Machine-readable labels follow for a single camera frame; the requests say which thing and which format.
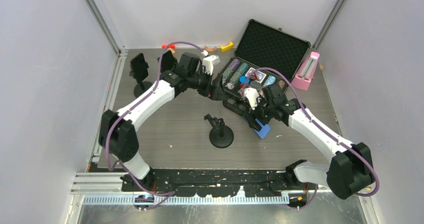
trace blue poker chip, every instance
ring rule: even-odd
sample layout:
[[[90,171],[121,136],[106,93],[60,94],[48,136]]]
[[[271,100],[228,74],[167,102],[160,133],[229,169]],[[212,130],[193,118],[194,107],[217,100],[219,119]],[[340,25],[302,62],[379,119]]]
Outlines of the blue poker chip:
[[[270,75],[263,85],[268,86],[268,85],[272,85],[275,82],[276,82],[276,78]]]
[[[242,83],[242,84],[244,84],[245,83],[245,81],[246,81],[246,76],[240,76],[240,78],[238,79],[238,80],[240,80],[240,83]]]

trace round black base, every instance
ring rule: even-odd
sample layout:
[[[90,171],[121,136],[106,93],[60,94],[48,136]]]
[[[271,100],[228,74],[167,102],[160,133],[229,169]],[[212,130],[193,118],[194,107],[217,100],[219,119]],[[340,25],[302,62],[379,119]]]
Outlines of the round black base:
[[[148,82],[148,81],[143,81],[142,83],[144,85],[144,89],[142,89],[142,87],[139,84],[137,84],[134,87],[134,91],[132,93],[134,94],[136,98],[140,97],[144,92],[146,92],[146,90],[148,90],[153,85],[152,82]]]
[[[224,135],[220,136],[219,129],[212,129],[209,132],[209,140],[217,148],[227,148],[234,141],[234,133],[228,126],[223,127]]]

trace black bracket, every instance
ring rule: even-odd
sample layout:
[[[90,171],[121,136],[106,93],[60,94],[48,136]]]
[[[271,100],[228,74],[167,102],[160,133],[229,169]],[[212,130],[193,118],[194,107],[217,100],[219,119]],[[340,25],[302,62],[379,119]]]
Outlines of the black bracket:
[[[162,55],[162,62],[160,64],[160,70],[161,70],[160,72],[163,73],[167,70],[172,70],[176,64],[178,64],[178,61],[173,56],[172,52],[168,50]]]
[[[139,53],[130,62],[131,71],[129,75],[133,77],[139,85],[143,85],[143,80],[149,75],[149,64],[145,61],[143,53]]]
[[[208,120],[213,129],[219,128],[219,125],[225,125],[224,119],[218,119],[216,117],[212,118],[210,114],[205,115],[204,120]]]
[[[225,101],[228,97],[226,96],[223,88],[223,76],[221,73],[218,73],[216,78],[212,80],[210,85],[210,91],[208,92],[208,97],[211,100],[223,100]]]
[[[227,96],[223,101],[222,105],[227,109],[233,111],[237,115],[243,116],[246,111],[248,111],[248,104],[245,100],[240,100],[233,96]]]
[[[257,131],[261,131],[262,126],[259,125],[259,123],[256,122],[256,116],[254,116],[251,111],[246,111],[243,114],[243,118],[247,121],[247,123],[249,124],[249,128],[257,130]]]
[[[121,180],[123,192],[139,191],[129,175]],[[281,196],[281,191],[287,187],[283,173],[250,169],[151,169],[139,183],[152,192],[175,191],[176,196],[185,197],[196,194],[201,197],[209,194],[213,197],[234,196],[240,186],[244,186],[246,197]]]

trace case lid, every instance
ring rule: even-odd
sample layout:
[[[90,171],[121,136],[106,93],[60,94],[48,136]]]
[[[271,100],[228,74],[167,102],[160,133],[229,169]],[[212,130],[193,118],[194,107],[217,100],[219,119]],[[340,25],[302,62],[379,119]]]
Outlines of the case lid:
[[[235,56],[258,67],[276,69],[291,79],[310,46],[308,41],[250,20]]]

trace blue block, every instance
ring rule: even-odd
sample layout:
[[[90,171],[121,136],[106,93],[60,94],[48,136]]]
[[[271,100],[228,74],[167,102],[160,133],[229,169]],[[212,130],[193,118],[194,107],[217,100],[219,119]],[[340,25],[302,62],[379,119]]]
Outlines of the blue block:
[[[269,131],[271,130],[271,127],[268,125],[268,124],[266,124],[266,125],[263,125],[262,124],[262,122],[260,122],[258,119],[255,119],[255,121],[262,127],[261,129],[260,129],[260,131],[257,131],[257,130],[255,130],[255,129],[253,129],[255,132],[256,132],[256,134],[261,138],[261,139],[265,139],[265,137],[268,135],[268,133],[269,133]]]

